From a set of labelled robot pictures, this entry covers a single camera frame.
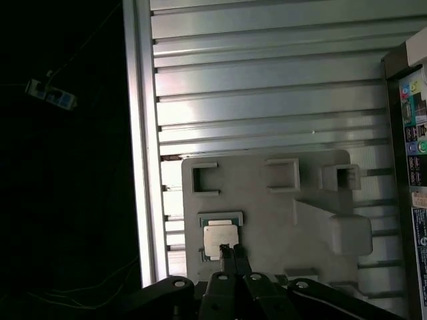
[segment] printed label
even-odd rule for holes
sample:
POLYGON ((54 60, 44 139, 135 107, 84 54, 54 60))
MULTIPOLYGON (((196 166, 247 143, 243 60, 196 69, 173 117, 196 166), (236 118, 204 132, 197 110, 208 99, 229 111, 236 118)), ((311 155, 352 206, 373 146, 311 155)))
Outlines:
POLYGON ((427 211, 425 209, 413 209, 412 218, 423 303, 427 307, 427 211))
POLYGON ((415 191, 411 192, 411 196, 414 207, 427 209, 427 193, 415 191))

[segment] cable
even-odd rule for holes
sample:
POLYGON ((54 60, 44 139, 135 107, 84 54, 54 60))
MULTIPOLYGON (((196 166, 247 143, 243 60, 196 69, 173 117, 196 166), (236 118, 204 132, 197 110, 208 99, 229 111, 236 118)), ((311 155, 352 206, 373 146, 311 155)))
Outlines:
POLYGON ((135 265, 132 265, 132 267, 129 269, 129 271, 127 272, 127 275, 126 275, 126 278, 125 278, 124 282, 119 286, 119 288, 117 289, 117 291, 116 291, 116 292, 115 292, 115 293, 114 293, 110 298, 108 298, 106 301, 104 301, 103 303, 101 303, 101 304, 99 304, 99 305, 82 305, 80 302, 78 302, 78 301, 76 301, 76 300, 74 300, 74 299, 72 299, 72 298, 70 298, 70 297, 66 297, 66 296, 64 296, 64 295, 54 295, 54 294, 50 294, 50 293, 45 293, 45 294, 47 294, 47 295, 51 295, 51 296, 54 296, 54 297, 60 297, 60 298, 67 298, 67 299, 70 299, 70 300, 72 300, 74 303, 76 303, 76 304, 78 304, 78 305, 69 305, 68 303, 62 303, 62 302, 51 301, 51 300, 48 300, 48 299, 42 298, 42 297, 40 297, 40 296, 38 296, 38 295, 35 295, 34 293, 31 293, 31 292, 27 292, 27 294, 28 294, 28 295, 30 295, 30 296, 32 296, 32 297, 34 297, 34 298, 40 299, 40 300, 42 300, 42 301, 44 301, 44 302, 46 302, 46 303, 50 303, 50 304, 52 304, 52 305, 61 305, 61 306, 63 306, 63 307, 74 308, 74 309, 86 309, 86 310, 94 310, 94 309, 98 309, 98 308, 100 308, 100 307, 103 307, 103 306, 107 305, 107 304, 108 304, 108 303, 110 303, 114 298, 116 298, 116 297, 117 297, 117 295, 120 293, 120 291, 124 288, 124 286, 125 286, 125 284, 126 284, 127 280, 129 279, 129 276, 131 275, 131 272, 132 272, 132 270, 133 270, 133 268, 134 268, 135 266, 136 266, 136 264, 135 264, 135 265))
POLYGON ((80 302, 74 300, 73 298, 67 297, 66 295, 56 295, 53 293, 48 293, 48 292, 43 292, 45 295, 50 295, 51 297, 58 297, 58 298, 63 298, 63 299, 68 299, 71 300, 72 302, 74 302, 76 305, 79 305, 80 307, 86 307, 85 305, 82 305, 80 302))
POLYGON ((98 287, 102 286, 103 284, 105 284, 112 277, 114 277, 115 275, 117 275, 120 271, 122 271, 123 269, 125 269, 125 268, 129 267, 130 265, 134 264, 137 261, 138 257, 139 256, 136 256, 135 259, 133 259, 127 265, 124 265, 123 267, 121 267, 118 270, 114 271, 111 275, 107 276, 101 283, 99 283, 97 285, 92 285, 90 287, 84 287, 84 288, 70 289, 70 290, 56 290, 56 289, 52 289, 52 291, 58 292, 58 293, 71 293, 71 292, 77 292, 77 291, 83 291, 83 290, 90 290, 90 289, 98 288, 98 287))
POLYGON ((47 300, 45 298, 39 297, 38 295, 35 295, 34 293, 31 293, 31 292, 27 292, 27 294, 30 295, 30 296, 32 296, 32 297, 34 297, 34 298, 40 299, 40 300, 42 300, 42 301, 44 301, 46 303, 51 303, 52 305, 62 305, 63 307, 74 308, 74 309, 86 309, 86 310, 94 310, 95 309, 95 308, 92 308, 92 307, 82 307, 82 306, 79 306, 79 305, 69 305, 67 303, 50 301, 50 300, 47 300))
POLYGON ((121 6, 121 2, 119 2, 113 10, 108 14, 108 16, 98 25, 98 27, 95 29, 95 31, 87 38, 87 40, 80 46, 80 48, 74 53, 74 55, 66 62, 64 63, 60 68, 58 68, 55 72, 52 73, 52 75, 49 77, 49 80, 46 82, 46 88, 49 88, 50 83, 52 82, 52 79, 54 76, 56 76, 58 73, 60 73, 70 62, 72 62, 80 53, 81 50, 92 40, 92 38, 98 33, 99 30, 107 23, 109 18, 115 13, 117 9, 119 9, 121 6))

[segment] colorful poster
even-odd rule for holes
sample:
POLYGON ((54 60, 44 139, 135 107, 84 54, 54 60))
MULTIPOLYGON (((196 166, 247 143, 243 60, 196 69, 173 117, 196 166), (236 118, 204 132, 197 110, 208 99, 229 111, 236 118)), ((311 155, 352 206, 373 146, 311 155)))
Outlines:
POLYGON ((425 202, 424 195, 427 195, 427 106, 422 96, 423 84, 417 77, 400 84, 408 179, 415 207, 426 207, 420 204, 425 202))

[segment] screw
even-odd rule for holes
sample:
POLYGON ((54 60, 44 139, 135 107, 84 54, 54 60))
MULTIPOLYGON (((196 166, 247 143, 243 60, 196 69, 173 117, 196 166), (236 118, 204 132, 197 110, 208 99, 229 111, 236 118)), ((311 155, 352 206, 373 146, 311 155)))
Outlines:
POLYGON ((308 288, 308 284, 306 282, 303 282, 303 281, 297 282, 296 286, 300 289, 307 289, 308 288))
POLYGON ((261 275, 258 275, 257 273, 254 273, 253 275, 251 275, 251 279, 255 281, 261 280, 261 278, 262 278, 261 275))
POLYGON ((176 282, 174 283, 174 285, 175 285, 176 287, 183 287, 183 286, 185 285, 185 282, 184 282, 184 281, 176 281, 176 282))

